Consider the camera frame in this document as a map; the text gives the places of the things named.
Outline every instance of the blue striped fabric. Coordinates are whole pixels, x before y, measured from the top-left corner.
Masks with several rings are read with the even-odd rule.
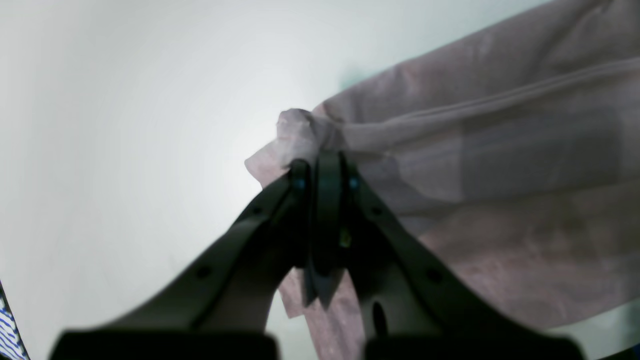
[[[0,359],[3,356],[11,360],[29,359],[0,284]]]

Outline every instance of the screw hole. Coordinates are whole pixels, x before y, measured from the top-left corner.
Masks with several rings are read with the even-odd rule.
[[[202,280],[207,276],[209,276],[209,274],[211,274],[211,268],[208,266],[203,266],[202,268],[199,268],[198,271],[196,272],[196,277]]]
[[[427,278],[436,284],[440,284],[442,282],[442,274],[434,268],[427,269]]]
[[[373,327],[376,329],[376,335],[386,336],[388,334],[387,318],[382,310],[379,302],[373,304]]]

